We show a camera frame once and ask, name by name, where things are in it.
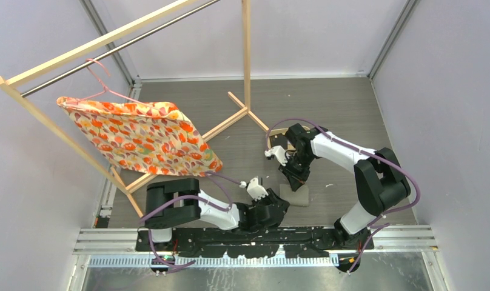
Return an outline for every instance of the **orange floral fabric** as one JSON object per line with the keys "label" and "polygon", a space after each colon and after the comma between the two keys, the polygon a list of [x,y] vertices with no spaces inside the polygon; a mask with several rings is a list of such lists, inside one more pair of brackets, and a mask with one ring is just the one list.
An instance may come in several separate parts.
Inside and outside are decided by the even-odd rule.
{"label": "orange floral fabric", "polygon": [[204,176],[222,162],[174,103],[56,102],[114,166],[142,173]]}

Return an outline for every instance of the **clothes hanger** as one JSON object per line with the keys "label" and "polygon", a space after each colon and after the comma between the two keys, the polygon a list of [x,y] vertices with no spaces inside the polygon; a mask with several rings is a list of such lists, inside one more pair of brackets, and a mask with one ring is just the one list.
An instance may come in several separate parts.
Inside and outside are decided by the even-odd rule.
{"label": "clothes hanger", "polygon": [[[100,66],[101,66],[101,67],[104,69],[104,71],[106,72],[107,76],[111,77],[111,74],[109,73],[109,71],[108,71],[108,70],[106,69],[106,67],[105,67],[104,65],[102,65],[102,64],[101,64],[99,61],[96,61],[96,60],[94,60],[94,59],[86,59],[86,61],[92,61],[92,62],[94,62],[94,63],[96,63],[96,64],[100,65]],[[97,79],[97,81],[98,81],[98,82],[99,82],[99,83],[102,85],[102,89],[103,89],[103,90],[102,90],[102,92],[99,92],[99,93],[94,94],[94,95],[92,95],[92,96],[88,96],[88,97],[85,97],[85,98],[83,98],[83,99],[77,99],[76,101],[73,101],[73,102],[75,102],[76,104],[79,104],[79,102],[80,102],[80,101],[84,101],[84,100],[87,100],[87,99],[90,99],[90,98],[93,98],[93,97],[97,97],[97,96],[99,96],[99,95],[102,95],[102,94],[104,94],[104,93],[109,92],[109,93],[111,93],[111,94],[113,94],[113,95],[116,95],[116,96],[122,97],[122,98],[127,99],[127,100],[129,100],[129,101],[131,101],[131,102],[138,103],[138,104],[141,104],[141,105],[143,105],[143,106],[150,107],[151,109],[158,110],[157,108],[154,108],[154,107],[152,107],[151,105],[145,104],[145,103],[143,103],[143,102],[139,102],[138,100],[134,100],[134,99],[132,99],[132,98],[129,98],[129,97],[125,96],[125,95],[122,95],[122,94],[120,94],[120,93],[118,93],[118,92],[115,92],[115,91],[113,91],[113,90],[109,89],[109,87],[108,87],[108,86],[107,86],[107,85],[104,83],[104,81],[102,81],[102,79],[101,79],[101,78],[99,78],[99,76],[97,76],[97,74],[95,74],[95,73],[92,71],[92,69],[90,69],[90,67],[86,67],[86,68],[87,68],[87,69],[88,69],[88,71],[90,71],[90,73],[91,73],[91,74],[92,74],[92,75],[95,77],[95,79]]]}

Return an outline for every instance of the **white wall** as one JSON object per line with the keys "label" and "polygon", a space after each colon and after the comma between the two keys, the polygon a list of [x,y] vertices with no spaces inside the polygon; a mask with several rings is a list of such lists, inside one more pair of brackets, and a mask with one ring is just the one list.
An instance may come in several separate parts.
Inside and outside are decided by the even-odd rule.
{"label": "white wall", "polygon": [[[173,0],[93,2],[113,30]],[[405,2],[251,0],[252,74],[366,74]],[[147,29],[170,19],[166,16]],[[124,56],[133,73],[144,79],[242,76],[241,30],[241,1],[222,0],[132,45]]]}
{"label": "white wall", "polygon": [[490,290],[490,0],[421,1],[374,85],[452,290]]}
{"label": "white wall", "polygon": [[[79,1],[0,1],[0,75],[15,76],[97,36]],[[126,94],[112,60],[104,63],[114,73],[108,85]],[[96,155],[55,101],[100,90],[79,72],[29,98]],[[0,290],[65,290],[73,245],[92,222],[103,180],[0,90]]]}

